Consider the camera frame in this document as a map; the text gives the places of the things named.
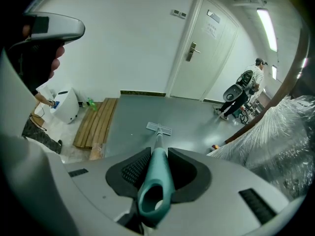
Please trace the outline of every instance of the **ceiling light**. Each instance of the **ceiling light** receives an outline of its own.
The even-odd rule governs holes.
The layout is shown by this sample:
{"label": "ceiling light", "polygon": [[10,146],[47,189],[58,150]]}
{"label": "ceiling light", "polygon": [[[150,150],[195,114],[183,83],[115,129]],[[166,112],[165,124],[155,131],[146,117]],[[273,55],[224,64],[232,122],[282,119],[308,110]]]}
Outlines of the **ceiling light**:
{"label": "ceiling light", "polygon": [[270,49],[277,52],[278,47],[277,47],[276,34],[275,34],[274,27],[272,25],[268,10],[258,8],[257,13],[262,21],[262,24],[264,25]]}
{"label": "ceiling light", "polygon": [[304,68],[307,65],[307,58],[303,59],[302,68]]}
{"label": "ceiling light", "polygon": [[272,66],[272,78],[277,79],[277,68],[274,65]]}

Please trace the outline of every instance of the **white wall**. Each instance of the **white wall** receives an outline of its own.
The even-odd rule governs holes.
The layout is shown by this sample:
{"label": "white wall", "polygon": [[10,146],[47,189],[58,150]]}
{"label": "white wall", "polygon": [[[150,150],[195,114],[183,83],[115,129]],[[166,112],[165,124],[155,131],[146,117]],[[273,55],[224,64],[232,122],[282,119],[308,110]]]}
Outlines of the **white wall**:
{"label": "white wall", "polygon": [[165,92],[193,0],[45,0],[38,11],[78,18],[85,35],[65,46],[57,92],[72,86],[81,100],[119,97],[120,90]]}
{"label": "white wall", "polygon": [[[239,24],[238,36],[231,54],[214,83],[206,99],[224,101],[223,93],[245,71],[245,68],[255,63],[257,57],[266,59],[264,46],[257,35],[256,29],[240,7],[230,6],[230,0],[215,0],[220,4]],[[265,79],[260,85],[263,90]]]}

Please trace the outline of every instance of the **dark jeans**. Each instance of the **dark jeans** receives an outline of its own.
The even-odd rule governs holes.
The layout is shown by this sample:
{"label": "dark jeans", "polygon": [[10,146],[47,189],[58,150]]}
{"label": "dark jeans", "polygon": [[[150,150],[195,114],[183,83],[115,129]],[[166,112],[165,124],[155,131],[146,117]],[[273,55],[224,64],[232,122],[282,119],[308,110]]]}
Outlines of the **dark jeans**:
{"label": "dark jeans", "polygon": [[60,154],[61,146],[59,143],[51,139],[43,130],[39,129],[30,119],[25,124],[22,136],[32,138],[42,144],[52,151]]}
{"label": "dark jeans", "polygon": [[224,113],[224,116],[228,116],[234,113],[236,110],[238,110],[247,101],[248,101],[248,96],[243,91],[242,94],[235,100],[230,101],[230,102],[225,102],[223,106],[220,108],[220,111],[224,112],[225,109],[227,109],[229,106],[231,106],[234,103],[234,105],[231,106],[230,109],[226,111],[226,113]]}

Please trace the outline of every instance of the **plastic sheet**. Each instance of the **plastic sheet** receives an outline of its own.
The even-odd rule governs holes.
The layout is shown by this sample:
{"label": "plastic sheet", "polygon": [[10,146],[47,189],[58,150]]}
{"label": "plastic sheet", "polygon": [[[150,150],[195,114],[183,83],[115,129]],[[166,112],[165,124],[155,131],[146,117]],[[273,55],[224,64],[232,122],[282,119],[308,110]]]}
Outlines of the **plastic sheet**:
{"label": "plastic sheet", "polygon": [[246,167],[290,200],[305,195],[315,171],[315,97],[283,99],[251,130],[209,156]]}

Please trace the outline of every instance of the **door handle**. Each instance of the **door handle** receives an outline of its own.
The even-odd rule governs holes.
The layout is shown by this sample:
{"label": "door handle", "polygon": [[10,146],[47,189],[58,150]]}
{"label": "door handle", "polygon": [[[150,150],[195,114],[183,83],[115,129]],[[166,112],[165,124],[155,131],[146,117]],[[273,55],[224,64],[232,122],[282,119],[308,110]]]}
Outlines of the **door handle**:
{"label": "door handle", "polygon": [[193,52],[197,52],[197,53],[200,53],[199,51],[197,51],[195,48],[196,48],[196,43],[195,42],[192,42],[191,44],[191,47],[190,47],[190,50],[189,50],[189,53],[187,55],[187,58],[186,58],[186,61],[190,61],[191,60],[191,57],[193,55]]}

